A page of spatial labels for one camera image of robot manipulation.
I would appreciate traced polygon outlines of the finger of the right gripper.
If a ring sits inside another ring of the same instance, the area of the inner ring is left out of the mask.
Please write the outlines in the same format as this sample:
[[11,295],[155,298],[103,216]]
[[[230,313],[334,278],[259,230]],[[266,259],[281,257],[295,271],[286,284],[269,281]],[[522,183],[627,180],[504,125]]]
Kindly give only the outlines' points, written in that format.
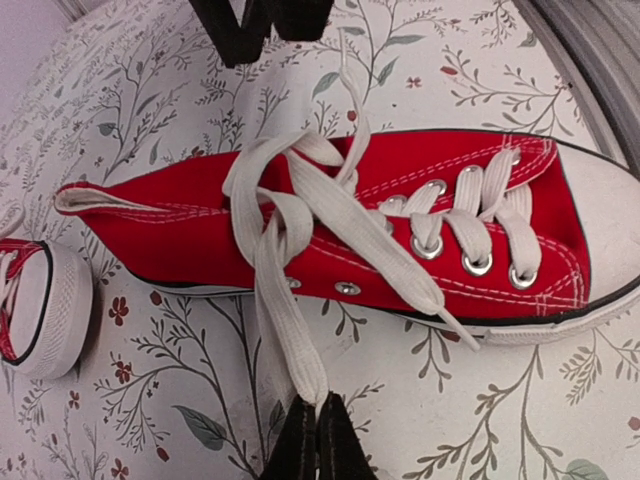
[[262,1],[246,1],[241,22],[227,0],[190,0],[223,64],[234,68],[259,60],[270,20]]
[[285,41],[317,41],[324,33],[333,5],[333,0],[247,1],[242,29],[267,36],[274,27]]

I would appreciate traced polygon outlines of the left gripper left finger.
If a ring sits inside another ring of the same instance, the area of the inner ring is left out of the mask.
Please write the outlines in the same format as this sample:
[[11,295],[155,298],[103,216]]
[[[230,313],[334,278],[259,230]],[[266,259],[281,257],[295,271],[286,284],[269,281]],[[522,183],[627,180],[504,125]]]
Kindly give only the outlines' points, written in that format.
[[316,408],[295,397],[260,480],[316,478]]

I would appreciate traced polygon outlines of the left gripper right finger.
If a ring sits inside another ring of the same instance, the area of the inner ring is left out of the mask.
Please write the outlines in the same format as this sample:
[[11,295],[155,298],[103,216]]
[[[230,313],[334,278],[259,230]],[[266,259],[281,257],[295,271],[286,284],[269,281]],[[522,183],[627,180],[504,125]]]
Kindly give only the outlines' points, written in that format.
[[330,392],[317,423],[320,480],[376,480],[342,397]]

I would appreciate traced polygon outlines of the red sneaker with laces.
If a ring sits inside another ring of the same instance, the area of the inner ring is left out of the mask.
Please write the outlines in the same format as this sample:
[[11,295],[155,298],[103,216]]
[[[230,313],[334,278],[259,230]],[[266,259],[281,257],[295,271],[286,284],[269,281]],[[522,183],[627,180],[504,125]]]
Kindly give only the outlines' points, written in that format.
[[56,242],[17,239],[19,201],[1,205],[1,359],[37,380],[57,379],[78,360],[93,303],[90,266]]

